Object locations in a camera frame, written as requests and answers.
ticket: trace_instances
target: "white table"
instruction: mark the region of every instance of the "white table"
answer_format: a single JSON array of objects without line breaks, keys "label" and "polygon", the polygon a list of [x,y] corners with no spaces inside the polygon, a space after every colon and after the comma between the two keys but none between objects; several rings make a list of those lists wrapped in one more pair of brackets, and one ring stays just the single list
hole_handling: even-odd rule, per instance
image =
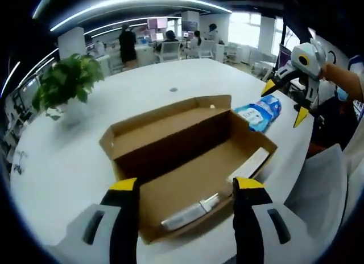
[{"label": "white table", "polygon": [[[98,145],[110,124],[194,96],[231,94],[236,108],[257,101],[264,86],[211,59],[154,64],[110,76],[89,96],[91,115],[82,125],[66,132],[59,122],[41,115],[25,129],[17,148],[28,153],[24,171],[11,172],[15,202],[40,241],[55,245],[65,236],[66,225],[99,203],[115,182],[111,163]],[[170,92],[174,87],[178,91]],[[313,117],[293,129],[294,102],[279,91],[274,95],[282,102],[282,112],[266,135],[278,149],[258,180],[266,184],[273,201],[283,203],[304,163]],[[138,263],[221,264],[236,254],[232,219],[215,227],[201,224],[180,238],[154,245],[139,240]]]}]

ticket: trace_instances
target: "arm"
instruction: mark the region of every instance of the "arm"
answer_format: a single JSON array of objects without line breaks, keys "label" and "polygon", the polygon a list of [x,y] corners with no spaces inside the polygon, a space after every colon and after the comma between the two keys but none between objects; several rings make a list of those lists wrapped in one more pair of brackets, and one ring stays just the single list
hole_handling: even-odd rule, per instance
[{"label": "arm", "polygon": [[162,49],[162,44],[160,43],[156,48],[155,51],[156,52],[160,52],[160,50]]},{"label": "arm", "polygon": [[346,91],[350,98],[364,102],[361,82],[356,73],[343,69],[338,65],[327,63],[322,68],[322,76]]}]

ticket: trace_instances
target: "computer monitor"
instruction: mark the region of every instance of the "computer monitor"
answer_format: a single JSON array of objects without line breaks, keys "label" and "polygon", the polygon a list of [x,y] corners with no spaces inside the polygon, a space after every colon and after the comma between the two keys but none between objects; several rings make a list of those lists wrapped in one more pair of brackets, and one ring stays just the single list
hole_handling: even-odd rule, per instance
[{"label": "computer monitor", "polygon": [[152,41],[157,41],[157,34],[151,34],[150,38]]},{"label": "computer monitor", "polygon": [[167,18],[150,18],[147,20],[148,29],[164,29],[168,27]]},{"label": "computer monitor", "polygon": [[156,35],[157,35],[157,40],[164,40],[163,33],[159,32]]},{"label": "computer monitor", "polygon": [[198,23],[195,21],[182,21],[182,31],[197,31]]}]

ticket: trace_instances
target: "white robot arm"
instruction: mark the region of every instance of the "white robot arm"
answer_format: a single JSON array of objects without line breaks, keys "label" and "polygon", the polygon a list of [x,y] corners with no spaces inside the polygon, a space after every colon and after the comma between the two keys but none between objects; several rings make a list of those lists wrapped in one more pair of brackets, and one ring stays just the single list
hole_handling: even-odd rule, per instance
[{"label": "white robot arm", "polygon": [[307,78],[305,100],[302,104],[299,104],[299,113],[294,127],[298,126],[308,115],[308,109],[317,97],[319,77],[325,62],[326,52],[320,42],[311,39],[310,43],[302,43],[293,48],[291,60],[276,71],[275,76],[268,80],[262,92],[262,96],[266,96],[285,86],[294,78]]}]

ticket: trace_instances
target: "tissue pack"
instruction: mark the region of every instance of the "tissue pack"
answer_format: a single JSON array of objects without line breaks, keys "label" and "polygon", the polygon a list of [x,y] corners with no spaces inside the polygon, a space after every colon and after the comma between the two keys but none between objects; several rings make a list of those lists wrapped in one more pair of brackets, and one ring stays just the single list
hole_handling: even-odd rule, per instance
[{"label": "tissue pack", "polygon": [[279,116],[281,109],[280,101],[273,95],[268,95],[254,104],[241,106],[234,111],[249,123],[251,130],[264,132]]}]

